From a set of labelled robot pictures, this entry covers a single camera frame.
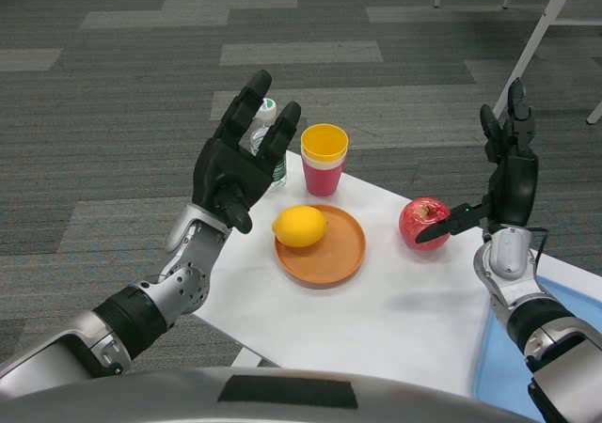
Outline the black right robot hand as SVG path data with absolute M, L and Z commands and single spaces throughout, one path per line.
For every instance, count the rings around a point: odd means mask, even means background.
M 534 114 L 520 79 L 510 84 L 507 106 L 508 117 L 503 123 L 499 123 L 489 105 L 483 105 L 480 110 L 483 134 L 487 138 L 484 151 L 487 160 L 497 165 L 481 203 L 476 206 L 464 203 L 452 208 L 447 218 L 419 232 L 416 243 L 460 234 L 478 226 L 483 219 L 490 227 L 528 224 L 537 189 L 539 160 L 531 149 Z

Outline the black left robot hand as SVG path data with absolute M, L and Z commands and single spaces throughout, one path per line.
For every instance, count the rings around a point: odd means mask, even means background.
M 269 189 L 301 116 L 300 105 L 289 102 L 268 128 L 257 153 L 241 147 L 271 84 L 272 76 L 266 70 L 251 76 L 205 143 L 193 173 L 192 202 L 244 234 L 252 229 L 250 208 Z

